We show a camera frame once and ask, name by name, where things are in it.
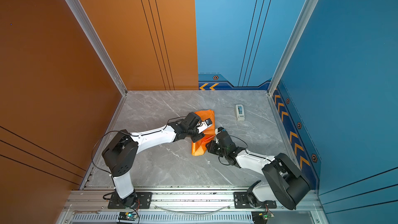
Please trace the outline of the yellow wrapping paper sheet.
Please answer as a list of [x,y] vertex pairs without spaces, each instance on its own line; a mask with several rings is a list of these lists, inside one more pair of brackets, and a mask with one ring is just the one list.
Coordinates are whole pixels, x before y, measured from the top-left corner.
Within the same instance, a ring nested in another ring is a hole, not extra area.
[[211,142],[213,138],[215,137],[215,112],[213,110],[206,110],[206,111],[197,111],[195,112],[197,115],[199,115],[202,119],[202,121],[210,118],[212,122],[212,126],[207,128],[203,133],[205,136],[197,141],[196,143],[191,143],[191,153],[193,156],[202,156],[205,154],[207,148],[206,144]]

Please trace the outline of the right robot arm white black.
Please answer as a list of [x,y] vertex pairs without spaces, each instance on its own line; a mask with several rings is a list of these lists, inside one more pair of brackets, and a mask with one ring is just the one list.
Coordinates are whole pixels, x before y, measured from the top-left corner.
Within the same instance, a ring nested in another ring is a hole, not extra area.
[[206,148],[209,153],[225,158],[230,166],[264,175],[265,181],[256,181],[246,191],[248,204],[253,208],[264,208],[266,201],[277,201],[286,209],[295,210],[311,190],[311,183],[284,153],[263,156],[216,141],[206,144]]

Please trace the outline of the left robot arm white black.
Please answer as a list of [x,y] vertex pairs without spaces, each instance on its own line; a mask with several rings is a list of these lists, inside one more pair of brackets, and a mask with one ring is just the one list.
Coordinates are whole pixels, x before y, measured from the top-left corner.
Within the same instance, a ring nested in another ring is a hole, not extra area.
[[205,137],[205,130],[210,127],[211,125],[205,121],[194,125],[186,125],[184,121],[175,121],[145,132],[118,131],[102,152],[118,197],[125,199],[135,192],[130,170],[138,153],[154,146],[184,140],[187,137],[196,143]]

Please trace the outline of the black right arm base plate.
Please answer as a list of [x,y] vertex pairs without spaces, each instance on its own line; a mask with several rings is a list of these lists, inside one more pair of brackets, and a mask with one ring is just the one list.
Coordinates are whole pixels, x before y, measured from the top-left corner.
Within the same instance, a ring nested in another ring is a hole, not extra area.
[[276,201],[260,202],[255,198],[253,194],[249,194],[247,192],[234,192],[233,197],[234,197],[234,206],[237,209],[244,209],[244,208],[276,209],[277,208]]

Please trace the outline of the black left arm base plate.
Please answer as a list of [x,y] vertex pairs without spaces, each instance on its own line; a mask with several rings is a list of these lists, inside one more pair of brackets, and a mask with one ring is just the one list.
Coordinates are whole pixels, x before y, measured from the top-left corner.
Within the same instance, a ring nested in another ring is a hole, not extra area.
[[152,200],[152,192],[134,192],[125,199],[121,199],[114,191],[111,193],[110,198],[104,196],[104,199],[109,200],[108,209],[149,209]]

